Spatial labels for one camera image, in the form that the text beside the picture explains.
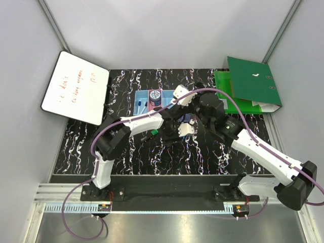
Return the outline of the green capped black highlighter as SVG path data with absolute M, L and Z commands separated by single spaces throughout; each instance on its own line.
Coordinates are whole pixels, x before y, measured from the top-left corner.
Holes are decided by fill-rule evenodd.
M 149 139 L 151 139 L 152 137 L 156 136 L 158 134 L 158 130 L 154 129 L 154 130 L 151 130 L 149 132 L 147 132 L 147 134 L 141 138 L 141 142 L 145 142 Z

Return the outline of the pink bin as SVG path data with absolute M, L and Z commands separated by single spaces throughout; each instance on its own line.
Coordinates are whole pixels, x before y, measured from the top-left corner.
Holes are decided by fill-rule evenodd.
M 156 107 L 161 107 L 162 90 L 148 91 L 148 111 L 154 110 Z

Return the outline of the blue white marker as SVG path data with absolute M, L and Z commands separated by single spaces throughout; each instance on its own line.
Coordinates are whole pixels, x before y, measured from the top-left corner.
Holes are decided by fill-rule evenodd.
M 137 114 L 140 113 L 140 108 L 141 108 L 141 101 L 138 101 L 138 106 L 137 106 Z

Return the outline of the light blue bin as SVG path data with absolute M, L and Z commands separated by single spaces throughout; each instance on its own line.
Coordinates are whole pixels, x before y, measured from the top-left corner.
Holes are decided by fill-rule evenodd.
M 134 98 L 133 115 L 142 115 L 153 110 L 148 90 L 137 90 Z

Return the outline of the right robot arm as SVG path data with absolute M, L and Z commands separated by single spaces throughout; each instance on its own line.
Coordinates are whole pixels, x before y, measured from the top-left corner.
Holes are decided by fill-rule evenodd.
M 172 114 L 175 118 L 195 114 L 218 142 L 247 155 L 276 178 L 271 182 L 268 178 L 240 176 L 230 187 L 234 200 L 261 195 L 277 198 L 289 209 L 300 210 L 317 186 L 317 166 L 311 161 L 302 163 L 270 146 L 251 131 L 244 118 L 226 115 L 217 93 L 219 90 L 203 84 L 193 91 L 179 85 L 173 92 Z

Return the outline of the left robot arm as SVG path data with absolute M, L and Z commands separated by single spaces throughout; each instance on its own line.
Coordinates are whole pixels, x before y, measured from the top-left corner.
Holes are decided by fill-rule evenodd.
M 160 134 L 166 142 L 179 141 L 184 136 L 181 134 L 181 125 L 185 117 L 184 113 L 175 114 L 168 108 L 157 108 L 131 117 L 110 115 L 93 135 L 91 155 L 95 157 L 95 168 L 89 182 L 90 191 L 86 195 L 105 200 L 111 194 L 112 167 L 130 137 L 148 131 L 144 141 L 156 134 Z

